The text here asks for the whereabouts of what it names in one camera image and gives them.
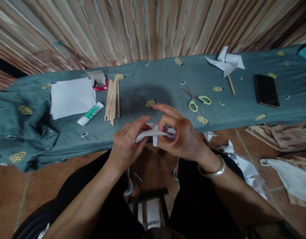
leg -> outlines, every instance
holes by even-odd
[[[220,155],[226,165],[242,179],[240,168],[227,155]],[[178,178],[180,190],[176,196],[169,226],[189,238],[216,235],[217,238],[245,238],[217,196],[210,179],[203,177],[197,163],[180,159]]]
[[[100,171],[107,161],[110,152],[110,150],[107,151],[88,165],[78,169],[65,181],[54,200],[51,211],[51,224]],[[125,235],[129,235],[132,238],[141,238],[144,233],[144,228],[133,217],[131,210],[123,198],[127,183],[127,176],[123,174],[104,201],[92,238],[105,238],[108,236],[122,237]]]

scissor blade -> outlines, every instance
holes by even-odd
[[[188,92],[187,90],[184,90],[186,93],[188,93],[190,96],[193,96],[190,92]]]

black phone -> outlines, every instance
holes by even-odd
[[[264,75],[254,75],[257,102],[260,105],[279,107],[279,101],[274,78]]]

silver bangle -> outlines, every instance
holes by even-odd
[[[204,170],[201,168],[200,165],[197,166],[197,168],[199,169],[199,172],[200,172],[200,174],[202,174],[202,176],[204,176],[204,177],[206,177],[206,178],[217,178],[217,177],[220,176],[222,173],[224,173],[226,163],[225,163],[224,159],[222,159],[221,156],[219,156],[219,155],[217,155],[217,156],[218,156],[218,157],[220,158],[220,160],[221,160],[221,166],[220,166],[220,168],[219,168],[216,172],[211,173],[211,174],[206,174],[206,173],[204,172]]]

glue tube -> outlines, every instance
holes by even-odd
[[[77,121],[77,123],[82,126],[86,125],[103,108],[104,105],[101,102],[98,102],[88,112],[86,112],[85,115]]]

